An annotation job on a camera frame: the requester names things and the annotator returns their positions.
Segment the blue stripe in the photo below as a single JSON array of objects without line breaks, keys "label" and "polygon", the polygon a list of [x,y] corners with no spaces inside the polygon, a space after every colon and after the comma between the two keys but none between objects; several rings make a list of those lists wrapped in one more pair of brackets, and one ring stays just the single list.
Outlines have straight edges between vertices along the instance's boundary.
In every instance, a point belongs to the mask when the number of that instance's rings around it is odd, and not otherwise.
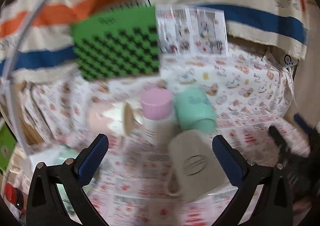
[{"label": "blue stripe", "polygon": [[[76,54],[73,52],[73,47],[69,46],[58,51],[33,51],[28,53],[21,53],[19,55],[18,62],[15,70],[20,68],[26,69],[38,69],[43,67],[54,67],[67,60],[76,58]],[[0,64],[0,73],[2,74],[5,60]]]},{"label": "blue stripe", "polygon": [[306,42],[307,31],[303,24],[293,17],[280,17],[265,11],[234,5],[202,5],[202,7],[223,10],[226,20],[285,35],[303,44]]}]

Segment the oval logo on mug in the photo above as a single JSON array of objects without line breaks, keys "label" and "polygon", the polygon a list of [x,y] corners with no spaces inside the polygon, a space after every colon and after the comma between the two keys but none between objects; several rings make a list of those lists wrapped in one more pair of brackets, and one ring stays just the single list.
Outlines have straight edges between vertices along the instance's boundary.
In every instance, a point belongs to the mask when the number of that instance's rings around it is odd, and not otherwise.
[{"label": "oval logo on mug", "polygon": [[194,175],[204,170],[208,165],[208,159],[204,155],[198,155],[187,158],[183,162],[183,171],[185,175]]}]

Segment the mug handle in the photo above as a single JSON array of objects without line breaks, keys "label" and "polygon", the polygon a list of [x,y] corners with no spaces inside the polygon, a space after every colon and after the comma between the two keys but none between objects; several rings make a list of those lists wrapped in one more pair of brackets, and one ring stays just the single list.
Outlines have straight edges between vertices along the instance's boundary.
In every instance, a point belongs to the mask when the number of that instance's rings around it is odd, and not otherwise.
[{"label": "mug handle", "polygon": [[172,179],[172,175],[173,175],[173,169],[170,168],[169,173],[167,175],[167,179],[165,180],[165,183],[164,183],[164,192],[169,196],[177,197],[181,195],[180,189],[175,193],[171,193],[168,188],[170,181]]}]

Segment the pink lid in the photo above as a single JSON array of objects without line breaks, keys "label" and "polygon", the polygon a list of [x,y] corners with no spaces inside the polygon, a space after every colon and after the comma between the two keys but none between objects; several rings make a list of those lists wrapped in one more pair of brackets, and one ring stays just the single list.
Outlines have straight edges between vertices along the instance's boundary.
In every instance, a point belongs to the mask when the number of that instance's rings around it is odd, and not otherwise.
[{"label": "pink lid", "polygon": [[147,119],[159,120],[168,117],[172,112],[172,95],[165,89],[152,88],[140,98],[143,115]]}]

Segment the metal screw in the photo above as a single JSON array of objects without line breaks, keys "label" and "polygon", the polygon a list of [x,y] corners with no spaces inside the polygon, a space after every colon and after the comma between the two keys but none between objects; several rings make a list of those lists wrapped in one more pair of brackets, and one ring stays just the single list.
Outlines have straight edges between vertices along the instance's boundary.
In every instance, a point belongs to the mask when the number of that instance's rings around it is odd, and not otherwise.
[{"label": "metal screw", "polygon": [[282,169],[283,169],[283,165],[280,164],[280,163],[278,163],[278,164],[277,164],[277,168],[278,168],[279,170],[282,170]]},{"label": "metal screw", "polygon": [[247,160],[247,163],[248,163],[248,165],[255,165],[256,164],[256,162],[250,161],[250,160]]},{"label": "metal screw", "polygon": [[37,168],[42,168],[42,167],[43,167],[43,163],[42,162],[38,163]]},{"label": "metal screw", "polygon": [[68,158],[68,159],[65,161],[65,163],[66,163],[67,165],[71,165],[71,164],[73,163],[73,158]]}]

